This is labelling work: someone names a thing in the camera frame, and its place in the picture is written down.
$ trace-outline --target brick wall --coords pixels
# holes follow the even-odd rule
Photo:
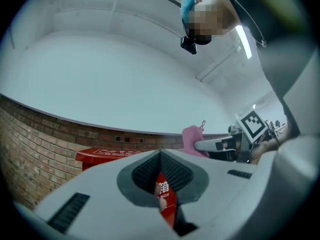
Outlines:
[[[225,134],[207,135],[205,139]],[[12,197],[29,208],[80,174],[76,151],[183,148],[181,136],[109,130],[48,116],[0,99],[0,167]]]

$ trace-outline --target white ceiling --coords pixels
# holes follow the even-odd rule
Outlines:
[[[49,31],[43,34],[96,31],[137,40],[183,64],[222,98],[225,93],[237,95],[257,78],[264,78],[254,40],[248,31],[250,59],[243,48],[238,52],[242,44],[235,30],[213,39],[208,45],[198,45],[196,55],[182,49],[180,38],[184,30],[180,8],[168,0],[42,0],[41,11],[44,10],[46,15],[42,20]]]

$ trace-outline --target person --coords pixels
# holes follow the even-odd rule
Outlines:
[[[274,47],[279,47],[279,41],[293,34],[309,33],[304,17],[298,11],[294,13],[296,17],[288,16],[287,0],[182,0],[180,9],[185,32],[188,38],[198,45],[206,45],[210,43],[212,36],[225,35],[238,25],[249,29],[260,51],[259,58],[264,75],[281,102],[290,125],[282,134],[280,145],[300,134],[284,101],[284,95],[307,64],[313,46],[305,48],[306,55],[290,67],[290,74],[286,68],[271,66],[270,57],[261,54],[265,51],[265,54],[270,54],[272,49],[275,51]],[[278,145],[273,140],[263,142],[252,151],[254,163],[260,160],[263,153],[277,148]]]

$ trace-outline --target red box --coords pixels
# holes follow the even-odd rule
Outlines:
[[[109,150],[98,147],[88,148],[82,151],[78,151],[75,156],[75,160],[82,162],[82,171],[96,165],[111,162],[135,154],[139,154],[145,151],[120,151],[120,150]],[[175,223],[175,214],[177,208],[176,195],[169,186],[165,176],[160,172],[157,183],[161,186],[161,193],[158,198],[164,198],[167,206],[164,211],[161,212],[164,219],[173,228]]]

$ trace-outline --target red cabinet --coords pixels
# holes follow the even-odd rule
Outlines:
[[[142,153],[144,151],[120,151],[120,150],[108,150],[98,147],[92,147],[82,151],[78,151],[75,156],[75,160],[82,162],[82,171],[96,165],[111,162],[117,159],[125,158],[135,154]],[[167,206],[164,211],[161,212],[164,219],[169,223],[171,227],[175,223],[175,213],[177,207],[176,195],[169,186],[165,176],[160,172],[157,180],[160,184],[161,192],[158,198],[164,198]]]

